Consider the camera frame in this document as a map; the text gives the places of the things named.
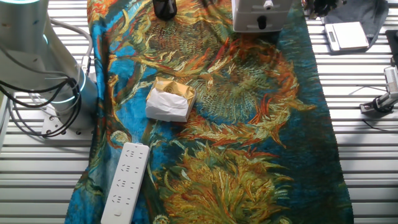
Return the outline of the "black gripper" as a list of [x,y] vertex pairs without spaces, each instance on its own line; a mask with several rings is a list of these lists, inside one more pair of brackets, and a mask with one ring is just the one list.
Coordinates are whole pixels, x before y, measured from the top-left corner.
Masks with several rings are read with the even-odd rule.
[[312,14],[314,16],[326,16],[330,11],[339,6],[339,0],[314,0]]

